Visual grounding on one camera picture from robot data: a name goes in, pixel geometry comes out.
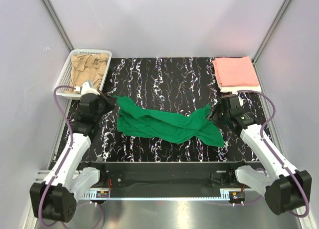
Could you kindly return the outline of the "green t shirt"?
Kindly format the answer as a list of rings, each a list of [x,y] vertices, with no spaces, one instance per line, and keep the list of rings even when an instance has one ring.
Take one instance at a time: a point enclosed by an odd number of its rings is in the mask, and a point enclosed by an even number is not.
[[[181,144],[193,137],[214,147],[224,146],[219,128],[207,119],[211,106],[197,109],[189,116],[137,106],[129,97],[117,97],[117,130],[125,136],[160,138]]]

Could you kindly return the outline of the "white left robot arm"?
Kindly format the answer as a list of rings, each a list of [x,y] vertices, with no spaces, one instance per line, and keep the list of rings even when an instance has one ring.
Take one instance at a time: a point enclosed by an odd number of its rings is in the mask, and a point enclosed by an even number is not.
[[[84,193],[93,185],[106,183],[107,170],[101,162],[88,163],[78,176],[74,174],[97,135],[101,119],[114,107],[112,99],[100,93],[80,97],[74,121],[66,121],[69,137],[63,152],[43,181],[33,183],[29,190],[33,214],[44,226],[48,225],[45,220],[71,221]]]

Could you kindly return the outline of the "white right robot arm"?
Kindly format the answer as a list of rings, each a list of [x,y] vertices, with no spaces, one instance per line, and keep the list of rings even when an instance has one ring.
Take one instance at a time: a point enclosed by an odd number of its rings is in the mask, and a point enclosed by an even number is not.
[[[264,132],[252,112],[246,112],[242,99],[236,94],[222,96],[208,118],[218,126],[228,126],[246,143],[266,170],[261,174],[243,164],[234,169],[235,180],[262,195],[269,209],[276,215],[291,214],[303,207],[305,218],[310,212],[312,177],[308,171],[300,171],[290,163]]]

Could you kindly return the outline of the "folded cream t shirt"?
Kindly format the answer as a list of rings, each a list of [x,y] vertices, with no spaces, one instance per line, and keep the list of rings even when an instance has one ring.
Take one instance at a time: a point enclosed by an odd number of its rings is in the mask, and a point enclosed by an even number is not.
[[[258,81],[256,83],[240,83],[236,86],[224,86],[219,82],[219,80],[216,80],[216,82],[222,93],[236,93],[238,91],[248,90],[262,92],[260,83]]]

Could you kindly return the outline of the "white plastic basket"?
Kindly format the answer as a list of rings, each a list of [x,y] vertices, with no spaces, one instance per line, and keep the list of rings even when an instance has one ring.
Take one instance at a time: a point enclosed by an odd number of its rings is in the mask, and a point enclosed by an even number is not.
[[[109,59],[107,61],[107,66],[106,66],[106,70],[102,79],[102,83],[99,87],[99,90],[102,90],[104,88],[104,84],[106,81],[106,77],[108,74],[108,70],[110,67],[110,62],[111,62],[111,58],[112,58],[112,53],[108,50],[99,50],[99,49],[75,49],[73,51],[71,51],[62,67],[62,70],[59,74],[59,77],[56,81],[55,86],[62,86],[62,88],[58,89],[56,91],[56,94],[59,96],[63,96],[67,99],[70,100],[78,100],[81,97],[81,94],[75,93],[73,90],[65,88],[65,85],[70,84],[70,78],[71,78],[71,69],[72,69],[72,65],[71,65],[71,56],[72,55],[79,55],[79,54],[100,54],[100,53],[105,53],[109,56]]]

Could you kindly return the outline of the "folded pink t shirt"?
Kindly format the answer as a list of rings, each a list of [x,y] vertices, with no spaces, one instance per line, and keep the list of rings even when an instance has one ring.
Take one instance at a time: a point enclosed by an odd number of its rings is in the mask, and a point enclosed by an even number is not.
[[[222,87],[257,87],[260,85],[249,56],[215,58],[213,65],[217,81]]]

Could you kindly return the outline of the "beige crumpled t shirt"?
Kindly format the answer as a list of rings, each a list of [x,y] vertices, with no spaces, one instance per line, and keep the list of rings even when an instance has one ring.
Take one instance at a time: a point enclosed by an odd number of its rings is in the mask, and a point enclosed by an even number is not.
[[[108,59],[109,56],[105,53],[72,55],[69,85],[81,87],[89,80],[93,83],[94,88],[99,89]]]

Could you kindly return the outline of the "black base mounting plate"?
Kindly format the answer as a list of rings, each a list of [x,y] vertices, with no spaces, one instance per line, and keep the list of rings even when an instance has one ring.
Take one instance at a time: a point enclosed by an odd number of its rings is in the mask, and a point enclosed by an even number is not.
[[[111,180],[111,189],[137,188],[228,188],[242,189],[234,170],[242,162],[107,162],[102,164],[101,185]]]

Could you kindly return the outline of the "left aluminium frame post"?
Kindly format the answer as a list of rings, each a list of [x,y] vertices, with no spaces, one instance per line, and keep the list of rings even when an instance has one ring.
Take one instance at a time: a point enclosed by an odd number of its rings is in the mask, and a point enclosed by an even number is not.
[[[61,37],[65,47],[67,48],[67,50],[69,52],[71,52],[72,50],[74,50],[74,46],[64,28],[64,26],[62,25],[61,20],[59,19],[59,16],[56,12],[56,10],[54,9],[54,6],[51,2],[51,0],[40,0],[45,8],[45,10],[47,11],[53,25],[55,26],[59,36]]]

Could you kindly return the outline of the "aluminium frame post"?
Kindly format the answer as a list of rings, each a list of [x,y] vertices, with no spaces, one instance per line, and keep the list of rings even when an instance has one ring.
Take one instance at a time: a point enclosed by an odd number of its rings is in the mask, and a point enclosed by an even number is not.
[[[279,26],[280,22],[282,21],[285,13],[289,9],[292,2],[293,2],[293,0],[284,0],[283,3],[281,4],[275,18],[273,19],[269,29],[267,30],[260,46],[258,47],[258,49],[257,49],[257,51],[252,59],[253,64],[256,64],[257,61],[259,60],[259,58],[261,57],[263,51],[265,50],[267,44],[269,43],[270,39],[272,38],[276,28]]]
[[[40,0],[45,8],[45,10],[47,11],[53,25],[55,26],[59,36],[61,37],[65,47],[67,48],[67,50],[69,52],[71,52],[72,50],[74,50],[74,46],[64,28],[64,26],[62,25],[61,20],[59,19],[59,16],[56,12],[56,10],[54,9],[54,6],[51,2],[51,0]]]

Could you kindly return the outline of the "right aluminium frame post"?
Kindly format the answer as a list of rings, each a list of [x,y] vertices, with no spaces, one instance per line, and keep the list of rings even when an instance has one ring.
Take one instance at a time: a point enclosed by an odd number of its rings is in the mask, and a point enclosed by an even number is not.
[[[257,61],[259,60],[259,58],[261,57],[263,51],[265,50],[267,44],[269,43],[270,39],[272,38],[276,28],[279,26],[280,22],[282,21],[285,13],[289,9],[292,2],[293,2],[293,0],[284,0],[283,3],[281,4],[275,18],[273,19],[269,29],[267,30],[260,46],[258,47],[258,49],[257,49],[257,51],[252,59],[253,64],[256,64]]]

